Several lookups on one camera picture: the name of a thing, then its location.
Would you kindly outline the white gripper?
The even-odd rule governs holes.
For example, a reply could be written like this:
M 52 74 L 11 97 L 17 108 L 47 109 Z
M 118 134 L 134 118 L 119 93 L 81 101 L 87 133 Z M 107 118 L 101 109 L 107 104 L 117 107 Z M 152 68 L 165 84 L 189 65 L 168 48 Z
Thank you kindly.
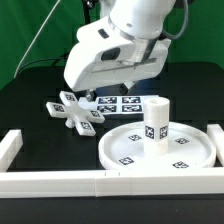
M 112 30 L 121 37 L 121 53 L 115 61 L 97 62 L 95 47 L 97 30 Z M 129 37 L 103 18 L 77 31 L 78 43 L 70 51 L 64 79 L 74 91 L 87 90 L 88 102 L 96 100 L 95 89 L 99 87 L 120 85 L 120 93 L 127 95 L 136 81 L 157 76 L 168 55 L 169 39 L 149 40 Z

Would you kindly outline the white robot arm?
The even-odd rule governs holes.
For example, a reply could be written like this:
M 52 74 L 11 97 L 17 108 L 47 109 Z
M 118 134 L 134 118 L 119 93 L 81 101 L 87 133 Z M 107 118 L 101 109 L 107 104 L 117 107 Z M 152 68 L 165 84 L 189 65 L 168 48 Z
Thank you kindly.
M 188 0 L 99 0 L 100 19 L 78 29 L 64 70 L 67 85 L 84 91 L 88 100 L 99 87 L 118 84 L 122 94 L 165 64 L 171 42 L 183 33 L 170 34 L 164 20 L 181 2 L 183 28 L 188 26 Z

